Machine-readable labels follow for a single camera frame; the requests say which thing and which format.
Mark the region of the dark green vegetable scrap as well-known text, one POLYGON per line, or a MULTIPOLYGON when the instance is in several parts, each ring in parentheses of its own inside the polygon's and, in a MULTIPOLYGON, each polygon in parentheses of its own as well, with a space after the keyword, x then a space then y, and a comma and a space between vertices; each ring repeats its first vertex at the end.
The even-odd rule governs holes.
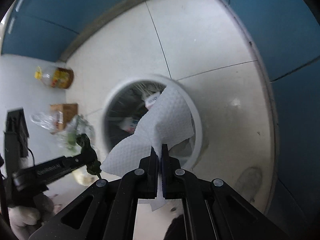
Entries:
POLYGON ((80 134, 76 137, 76 143, 81 147, 80 158, 84 161, 89 174, 101 177, 101 162, 98 160, 96 151, 91 146, 91 141, 87 134, 80 134))

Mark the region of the white paper towel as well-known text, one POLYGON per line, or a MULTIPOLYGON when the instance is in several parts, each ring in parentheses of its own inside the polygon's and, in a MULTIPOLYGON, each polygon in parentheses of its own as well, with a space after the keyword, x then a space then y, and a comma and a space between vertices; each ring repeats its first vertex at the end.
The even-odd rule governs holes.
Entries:
POLYGON ((190 109, 179 91, 167 86, 150 110, 139 120, 133 135, 120 141, 101 165, 102 171, 123 177, 139 167, 140 160, 155 150, 168 149, 194 135, 190 109))

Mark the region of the person's black trouser legs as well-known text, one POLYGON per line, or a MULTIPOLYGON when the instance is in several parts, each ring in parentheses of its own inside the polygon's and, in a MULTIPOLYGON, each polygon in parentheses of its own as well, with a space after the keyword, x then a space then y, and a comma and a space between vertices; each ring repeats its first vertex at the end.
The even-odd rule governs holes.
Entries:
POLYGON ((174 218, 169 225, 164 240, 186 240, 187 235, 185 231, 184 215, 179 215, 174 218))

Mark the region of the clear plastic bag with greens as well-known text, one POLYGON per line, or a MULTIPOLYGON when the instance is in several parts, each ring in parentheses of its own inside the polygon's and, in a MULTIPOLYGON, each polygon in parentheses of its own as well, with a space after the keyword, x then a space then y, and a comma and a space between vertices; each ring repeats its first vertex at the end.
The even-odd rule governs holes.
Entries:
POLYGON ((81 134, 86 134, 95 146, 94 127, 84 118, 83 115, 76 114, 66 123, 63 122, 61 111, 40 112, 32 114, 30 119, 36 125, 48 130, 54 137, 57 146, 67 156, 80 153, 80 146, 76 143, 76 138, 81 134))

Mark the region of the brown cardboard box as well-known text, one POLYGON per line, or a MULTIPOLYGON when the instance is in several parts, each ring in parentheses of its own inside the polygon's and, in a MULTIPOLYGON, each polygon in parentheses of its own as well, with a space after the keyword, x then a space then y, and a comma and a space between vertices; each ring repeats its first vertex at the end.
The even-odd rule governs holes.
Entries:
POLYGON ((63 131, 66 125, 78 114, 77 103, 62 103, 50 106, 50 113, 54 118, 57 131, 63 131))

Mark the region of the white round trash bin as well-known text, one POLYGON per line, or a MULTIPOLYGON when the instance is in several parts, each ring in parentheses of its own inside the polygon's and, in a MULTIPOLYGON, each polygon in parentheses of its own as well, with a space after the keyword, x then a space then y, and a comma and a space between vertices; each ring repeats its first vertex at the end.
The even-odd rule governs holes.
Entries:
POLYGON ((122 139, 114 147, 111 147, 108 141, 105 142, 109 153, 101 169, 121 177, 137 168, 140 160, 150 155, 151 150, 155 150, 160 156, 161 146, 166 144, 169 154, 178 158, 184 169, 191 170, 200 157, 203 142, 201 118, 189 94, 177 81, 167 77, 132 77, 118 85, 108 97, 101 119, 104 139, 111 137, 107 120, 110 118, 112 106, 119 102, 130 88, 143 83, 163 85, 164 90, 138 121, 132 135, 122 139))

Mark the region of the cooking oil bottle yellow cap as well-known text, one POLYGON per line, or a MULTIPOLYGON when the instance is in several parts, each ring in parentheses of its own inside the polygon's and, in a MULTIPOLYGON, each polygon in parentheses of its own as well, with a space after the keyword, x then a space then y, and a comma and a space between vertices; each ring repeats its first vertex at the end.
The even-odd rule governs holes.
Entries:
POLYGON ((74 80, 74 72, 71 69, 50 66, 46 69, 37 67, 35 79, 51 88, 68 89, 74 80))

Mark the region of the left grey slipper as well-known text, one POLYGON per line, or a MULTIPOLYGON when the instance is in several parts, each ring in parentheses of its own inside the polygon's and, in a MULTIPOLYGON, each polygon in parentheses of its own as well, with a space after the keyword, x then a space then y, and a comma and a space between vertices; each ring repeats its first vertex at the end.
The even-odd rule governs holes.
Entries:
POLYGON ((36 207, 15 206, 8 208, 10 226, 18 239, 29 237, 54 215, 54 203, 44 194, 35 197, 36 207))

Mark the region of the blue kitchen cabinets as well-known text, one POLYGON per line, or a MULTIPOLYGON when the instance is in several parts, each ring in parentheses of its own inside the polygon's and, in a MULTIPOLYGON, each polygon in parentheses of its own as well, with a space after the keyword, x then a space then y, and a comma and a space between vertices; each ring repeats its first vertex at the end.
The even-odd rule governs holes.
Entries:
POLYGON ((37 163, 64 153, 30 120, 77 103, 98 158, 132 135, 164 90, 143 83, 111 108, 132 77, 177 81, 201 118, 190 170, 220 178, 293 236, 319 228, 319 23, 304 0, 13 0, 1 17, 1 122, 22 108, 37 163), (71 69, 68 89, 35 79, 71 69))

